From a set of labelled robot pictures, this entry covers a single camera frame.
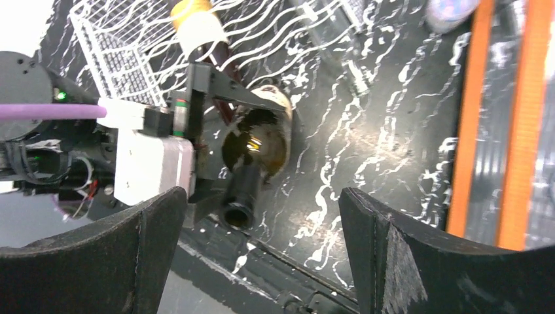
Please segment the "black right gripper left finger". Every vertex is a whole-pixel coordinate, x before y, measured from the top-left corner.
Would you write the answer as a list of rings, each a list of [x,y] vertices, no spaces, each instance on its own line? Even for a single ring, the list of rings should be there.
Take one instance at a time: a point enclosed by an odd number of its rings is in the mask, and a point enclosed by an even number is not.
[[[25,247],[1,249],[2,313],[156,313],[185,189]]]

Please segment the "dark black-capped wine bottle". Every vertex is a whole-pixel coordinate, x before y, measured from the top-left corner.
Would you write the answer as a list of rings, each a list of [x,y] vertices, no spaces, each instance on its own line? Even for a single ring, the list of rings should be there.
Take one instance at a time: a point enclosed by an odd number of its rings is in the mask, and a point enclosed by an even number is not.
[[[291,152],[293,108],[290,99],[270,84],[251,91],[285,110],[276,112],[240,106],[223,141],[221,155],[231,180],[219,218],[237,230],[253,226],[260,191],[285,168]]]

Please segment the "clear neck bottle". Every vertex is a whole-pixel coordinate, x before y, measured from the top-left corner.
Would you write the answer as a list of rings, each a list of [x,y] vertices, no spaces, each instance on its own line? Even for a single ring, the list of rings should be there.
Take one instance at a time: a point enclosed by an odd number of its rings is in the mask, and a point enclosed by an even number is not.
[[[364,1],[291,1],[329,71],[343,78],[356,96],[370,91],[361,62],[358,34]]]

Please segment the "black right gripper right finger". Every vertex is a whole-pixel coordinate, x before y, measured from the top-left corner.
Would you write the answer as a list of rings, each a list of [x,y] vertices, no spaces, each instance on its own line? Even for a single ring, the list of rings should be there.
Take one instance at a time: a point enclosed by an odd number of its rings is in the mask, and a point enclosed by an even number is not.
[[[361,313],[553,313],[554,247],[512,251],[424,224],[363,191],[338,205]]]

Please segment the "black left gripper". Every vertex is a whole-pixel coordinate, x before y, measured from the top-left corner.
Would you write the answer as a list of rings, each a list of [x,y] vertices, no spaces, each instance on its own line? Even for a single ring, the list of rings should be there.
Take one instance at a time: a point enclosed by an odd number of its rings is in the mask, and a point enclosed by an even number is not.
[[[221,114],[231,114],[230,103],[246,108],[287,112],[287,109],[270,99],[257,96],[232,78],[204,62],[194,61],[187,71],[187,86],[169,92],[168,104],[173,111],[173,135],[187,139],[192,144],[188,199],[188,225],[194,226],[221,207],[226,192],[225,179],[197,178],[197,158],[202,149],[204,109],[214,102]]]

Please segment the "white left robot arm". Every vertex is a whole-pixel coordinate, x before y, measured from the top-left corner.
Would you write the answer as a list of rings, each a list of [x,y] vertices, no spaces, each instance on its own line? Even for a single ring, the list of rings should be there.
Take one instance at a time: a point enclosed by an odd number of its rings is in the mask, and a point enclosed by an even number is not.
[[[94,97],[28,56],[3,51],[1,178],[80,200],[112,187],[118,201],[137,205],[176,186],[193,190],[205,98],[290,115],[212,65],[194,63],[192,79],[192,91],[165,108]]]

